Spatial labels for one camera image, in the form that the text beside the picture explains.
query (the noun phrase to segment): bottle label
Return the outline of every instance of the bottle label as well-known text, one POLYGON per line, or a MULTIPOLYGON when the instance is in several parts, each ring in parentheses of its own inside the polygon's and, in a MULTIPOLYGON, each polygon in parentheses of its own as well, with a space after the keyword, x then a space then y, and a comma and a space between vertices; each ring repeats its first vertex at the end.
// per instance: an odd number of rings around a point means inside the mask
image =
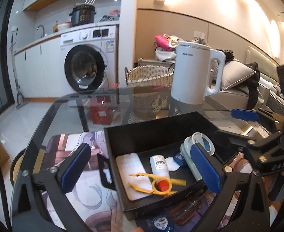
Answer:
POLYGON ((168 169, 165 163, 165 158, 162 155, 154 156, 154 162, 157 170, 168 169))
POLYGON ((168 220, 165 217, 161 217, 154 221, 154 225, 160 230, 165 230, 168 226, 168 220))

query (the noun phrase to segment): washing machine label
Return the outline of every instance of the washing machine label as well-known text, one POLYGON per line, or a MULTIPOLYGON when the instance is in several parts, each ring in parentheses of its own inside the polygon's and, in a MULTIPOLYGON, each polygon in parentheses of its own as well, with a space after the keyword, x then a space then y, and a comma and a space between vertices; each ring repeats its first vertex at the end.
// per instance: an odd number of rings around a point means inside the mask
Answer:
POLYGON ((87 90, 88 89, 88 85, 79 85, 78 87, 80 89, 82 89, 82 90, 87 90))
POLYGON ((106 41, 106 52, 107 53, 114 52, 114 40, 106 41))

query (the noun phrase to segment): control panel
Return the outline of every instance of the control panel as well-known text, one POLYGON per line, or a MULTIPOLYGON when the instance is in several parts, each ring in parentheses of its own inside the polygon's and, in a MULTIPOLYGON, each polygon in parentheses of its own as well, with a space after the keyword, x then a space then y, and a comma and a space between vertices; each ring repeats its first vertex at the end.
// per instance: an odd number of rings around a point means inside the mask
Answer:
POLYGON ((61 46, 89 40, 115 38, 116 30, 116 26, 102 26, 62 34, 61 46))

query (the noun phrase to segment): faucet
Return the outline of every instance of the faucet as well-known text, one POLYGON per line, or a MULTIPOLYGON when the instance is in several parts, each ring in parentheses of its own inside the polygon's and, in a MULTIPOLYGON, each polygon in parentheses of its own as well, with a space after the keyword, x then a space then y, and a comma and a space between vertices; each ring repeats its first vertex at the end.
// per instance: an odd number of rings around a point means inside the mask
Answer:
POLYGON ((44 26, 41 24, 41 25, 39 25, 39 26, 37 27, 37 30, 38 30, 40 27, 42 27, 42 29, 43 29, 42 36, 41 36, 41 38, 42 38, 42 37, 45 36, 45 29, 44 29, 44 26))

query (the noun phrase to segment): upholstered headboard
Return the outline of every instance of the upholstered headboard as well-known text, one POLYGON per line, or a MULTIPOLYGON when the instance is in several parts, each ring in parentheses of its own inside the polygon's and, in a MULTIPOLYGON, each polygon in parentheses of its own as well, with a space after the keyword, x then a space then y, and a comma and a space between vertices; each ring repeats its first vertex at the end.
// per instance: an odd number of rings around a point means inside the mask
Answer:
POLYGON ((279 78, 277 75, 277 64, 270 61, 266 56, 252 47, 248 47, 246 51, 246 63, 258 63, 258 68, 261 77, 271 82, 272 84, 278 84, 279 78))

